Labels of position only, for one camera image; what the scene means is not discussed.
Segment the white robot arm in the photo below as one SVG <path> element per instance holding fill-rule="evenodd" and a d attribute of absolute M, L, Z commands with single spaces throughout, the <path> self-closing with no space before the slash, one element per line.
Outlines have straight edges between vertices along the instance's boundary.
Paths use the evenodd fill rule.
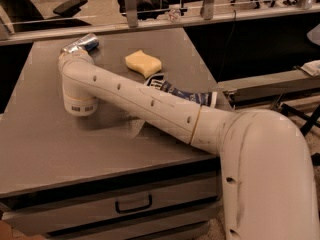
<path fill-rule="evenodd" d="M 83 50 L 61 54 L 58 67 L 69 113 L 102 99 L 219 156 L 227 240 L 319 240 L 311 154 L 287 117 L 201 106 L 97 67 Z"/>

